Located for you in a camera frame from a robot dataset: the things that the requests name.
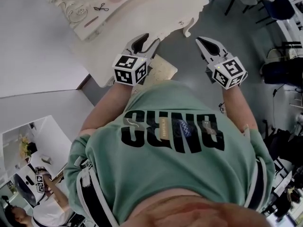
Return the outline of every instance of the white wall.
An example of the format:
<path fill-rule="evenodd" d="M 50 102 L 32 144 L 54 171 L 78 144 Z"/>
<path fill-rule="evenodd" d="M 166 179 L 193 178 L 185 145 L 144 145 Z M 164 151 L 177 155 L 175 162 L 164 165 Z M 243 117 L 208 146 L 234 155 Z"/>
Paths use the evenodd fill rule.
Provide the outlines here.
<path fill-rule="evenodd" d="M 0 97 L 76 89 L 88 72 L 69 49 L 74 39 L 47 0 L 0 0 Z"/>
<path fill-rule="evenodd" d="M 13 141 L 3 149 L 4 166 L 9 177 L 16 173 L 15 166 L 24 161 L 20 156 L 19 143 L 19 141 Z"/>
<path fill-rule="evenodd" d="M 92 109 L 91 102 L 77 90 L 0 98 L 0 133 L 51 115 L 73 141 Z"/>
<path fill-rule="evenodd" d="M 267 217 L 267 221 L 272 227 L 294 227 L 294 225 L 287 216 L 284 216 L 284 218 L 279 223 L 277 223 L 276 220 L 277 217 L 274 214 L 271 214 Z"/>
<path fill-rule="evenodd" d="M 298 189 L 298 192 L 300 194 L 303 194 L 303 191 L 301 189 Z M 292 202 L 293 209 L 289 211 L 291 217 L 293 217 L 294 220 L 300 217 L 300 215 L 303 213 L 303 201 L 301 200 L 300 203 Z"/>
<path fill-rule="evenodd" d="M 65 166 L 71 149 L 69 140 L 52 116 L 45 118 L 37 137 L 35 137 L 37 152 L 32 155 L 30 163 L 33 167 L 44 166 L 47 171 L 56 177 Z M 44 163 L 41 156 L 51 158 L 51 164 Z"/>

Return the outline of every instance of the table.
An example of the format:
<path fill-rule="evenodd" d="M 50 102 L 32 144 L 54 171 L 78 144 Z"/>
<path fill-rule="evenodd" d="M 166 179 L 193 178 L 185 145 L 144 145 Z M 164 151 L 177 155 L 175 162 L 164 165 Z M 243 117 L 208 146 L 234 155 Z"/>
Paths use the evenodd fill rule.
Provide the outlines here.
<path fill-rule="evenodd" d="M 116 12 L 94 40 L 75 40 L 72 51 L 100 87 L 113 78 L 112 63 L 126 44 L 136 36 L 149 33 L 143 49 L 157 38 L 182 29 L 186 37 L 198 21 L 199 13 L 209 0 L 132 0 Z"/>
<path fill-rule="evenodd" d="M 177 73 L 178 69 L 172 64 L 164 60 L 162 57 L 156 55 L 152 60 L 150 67 L 152 70 L 146 76 L 144 84 L 137 84 L 132 91 L 132 95 L 142 92 L 152 85 L 161 83 L 162 81 L 171 80 Z"/>

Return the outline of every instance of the white vanity table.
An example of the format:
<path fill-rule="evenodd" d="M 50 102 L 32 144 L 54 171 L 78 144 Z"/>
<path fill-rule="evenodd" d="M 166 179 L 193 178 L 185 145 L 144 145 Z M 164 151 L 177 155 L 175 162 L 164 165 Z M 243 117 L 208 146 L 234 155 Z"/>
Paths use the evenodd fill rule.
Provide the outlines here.
<path fill-rule="evenodd" d="M 112 63 L 130 40 L 149 33 L 143 48 L 146 49 L 155 39 L 163 40 L 178 29 L 189 37 L 189 29 L 209 3 L 208 0 L 127 0 L 117 7 L 108 0 L 50 1 L 61 7 L 69 19 L 79 38 L 71 49 L 100 87 L 111 82 Z M 94 6 L 102 3 L 110 9 L 108 12 L 94 10 Z"/>

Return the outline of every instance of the hand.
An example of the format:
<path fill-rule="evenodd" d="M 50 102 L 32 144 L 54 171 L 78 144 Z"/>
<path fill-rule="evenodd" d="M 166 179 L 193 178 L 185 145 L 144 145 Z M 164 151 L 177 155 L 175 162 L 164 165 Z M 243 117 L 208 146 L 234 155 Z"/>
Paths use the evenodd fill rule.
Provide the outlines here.
<path fill-rule="evenodd" d="M 49 182 L 49 181 L 51 180 L 51 176 L 50 176 L 49 174 L 44 174 L 44 175 L 43 175 L 43 180 L 44 180 L 45 182 Z"/>

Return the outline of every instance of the green t-shirt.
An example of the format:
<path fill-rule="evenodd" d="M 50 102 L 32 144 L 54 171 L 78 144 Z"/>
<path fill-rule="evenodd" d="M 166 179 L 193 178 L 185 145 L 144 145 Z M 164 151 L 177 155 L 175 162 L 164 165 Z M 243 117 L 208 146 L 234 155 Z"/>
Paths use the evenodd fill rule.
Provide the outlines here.
<path fill-rule="evenodd" d="M 257 130 L 247 139 L 226 116 L 174 81 L 137 94 L 121 116 L 73 142 L 64 174 L 70 206 L 85 215 L 76 193 L 79 156 L 92 162 L 119 224 L 141 201 L 171 188 L 244 205 L 256 156 L 267 165 L 267 200 L 275 173 Z"/>

